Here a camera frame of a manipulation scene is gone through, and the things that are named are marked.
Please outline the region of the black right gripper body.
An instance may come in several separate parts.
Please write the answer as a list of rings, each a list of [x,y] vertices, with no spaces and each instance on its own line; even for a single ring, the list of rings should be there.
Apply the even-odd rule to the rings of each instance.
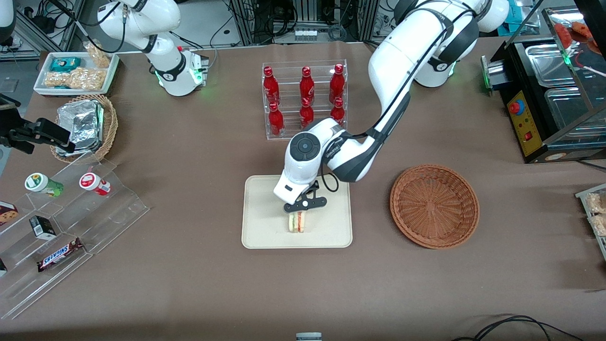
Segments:
[[[70,141],[70,132],[45,118],[35,122],[22,118],[1,119],[0,142],[7,148],[32,154],[34,144],[47,144],[60,147],[73,153],[75,145]]]

